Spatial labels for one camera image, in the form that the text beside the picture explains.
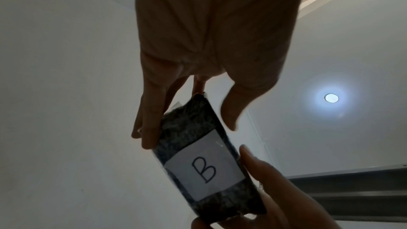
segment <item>human hand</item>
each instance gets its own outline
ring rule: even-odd
[[[331,216],[304,192],[300,191],[270,164],[254,157],[244,145],[242,161],[249,173],[263,184],[260,192],[267,214],[255,219],[243,216],[220,222],[225,229],[340,229]],[[211,229],[201,219],[192,222],[192,229]]]
[[[188,77],[195,76],[194,94],[224,72],[234,85],[220,112],[235,130],[247,105],[276,84],[300,1],[136,0],[144,91],[132,137],[153,148],[162,115]]]

